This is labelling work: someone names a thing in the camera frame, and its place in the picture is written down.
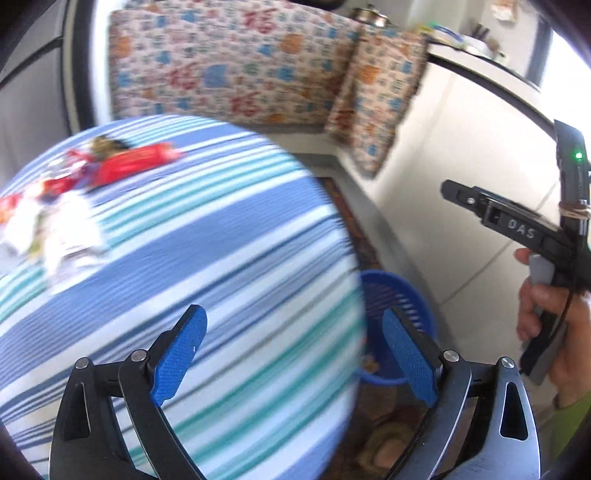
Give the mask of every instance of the snack wrapper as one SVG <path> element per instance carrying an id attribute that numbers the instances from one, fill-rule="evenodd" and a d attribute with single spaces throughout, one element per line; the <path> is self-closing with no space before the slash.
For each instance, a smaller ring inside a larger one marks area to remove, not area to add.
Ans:
<path id="1" fill-rule="evenodd" d="M 88 200 L 65 192 L 48 207 L 42 225 L 43 264 L 52 293 L 92 275 L 105 263 L 105 247 Z"/>

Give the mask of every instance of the pillow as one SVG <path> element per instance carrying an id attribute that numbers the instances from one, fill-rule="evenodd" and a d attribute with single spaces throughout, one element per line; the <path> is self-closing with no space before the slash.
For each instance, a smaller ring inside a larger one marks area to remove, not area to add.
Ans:
<path id="1" fill-rule="evenodd" d="M 322 128 L 360 28 L 279 0 L 168 0 L 114 12 L 114 114 Z"/>
<path id="2" fill-rule="evenodd" d="M 352 147 L 366 176 L 381 168 L 427 63 L 427 37 L 364 26 L 326 131 Z"/>

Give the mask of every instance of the floor mat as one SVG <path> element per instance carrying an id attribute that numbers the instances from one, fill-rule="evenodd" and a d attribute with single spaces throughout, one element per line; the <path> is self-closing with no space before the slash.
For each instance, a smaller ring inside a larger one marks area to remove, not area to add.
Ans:
<path id="1" fill-rule="evenodd" d="M 318 177 L 318 181 L 328 192 L 341 217 L 345 221 L 351 242 L 353 243 L 355 253 L 357 254 L 360 270 L 371 270 L 373 268 L 383 270 L 378 259 L 378 253 L 368 240 L 367 236 L 365 236 L 363 229 L 353 215 L 353 212 L 351 212 L 351 208 L 347 204 L 345 197 L 334 179 L 330 177 Z"/>
<path id="2" fill-rule="evenodd" d="M 347 200 L 333 178 L 318 177 L 318 181 L 331 197 L 347 230 L 357 258 L 359 268 L 383 270 L 378 252 L 365 235 L 361 223 L 355 218 Z M 397 409 L 398 387 L 382 387 L 360 383 L 355 409 L 349 427 L 339 445 L 330 465 L 321 480 L 378 480 L 380 477 L 362 469 L 356 461 L 371 433 L 385 421 L 396 419 L 415 428 L 417 414 L 410 414 L 410 409 L 420 412 L 419 408 L 405 407 Z"/>

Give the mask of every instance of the blue striped fabric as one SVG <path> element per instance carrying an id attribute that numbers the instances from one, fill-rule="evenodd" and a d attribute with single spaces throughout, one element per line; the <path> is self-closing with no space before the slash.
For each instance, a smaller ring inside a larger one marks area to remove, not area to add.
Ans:
<path id="1" fill-rule="evenodd" d="M 355 398 L 364 337 L 352 247 L 322 187 L 266 138 L 204 118 L 151 116 L 82 132 L 23 168 L 98 134 L 171 141 L 184 157 L 89 194 L 109 261 L 51 296 L 39 263 L 0 278 L 0 418 L 48 475 L 55 416 L 74 361 L 147 348 L 194 303 L 207 334 L 163 409 L 210 480 L 313 479 Z M 151 472 L 121 400 L 136 466 Z"/>

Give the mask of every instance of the blue bucket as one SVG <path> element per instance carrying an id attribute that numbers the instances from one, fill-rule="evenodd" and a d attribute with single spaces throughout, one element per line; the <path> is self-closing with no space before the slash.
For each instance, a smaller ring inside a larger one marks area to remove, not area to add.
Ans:
<path id="1" fill-rule="evenodd" d="M 398 362 L 390 352 L 382 330 L 384 310 L 397 306 L 403 310 L 413 325 L 431 338 L 436 337 L 435 321 L 427 302 L 409 282 L 393 273 L 382 270 L 361 272 L 367 317 L 367 342 L 365 353 L 371 354 L 379 364 L 379 370 L 370 374 L 359 368 L 362 380 L 375 385 L 395 386 L 406 383 Z"/>

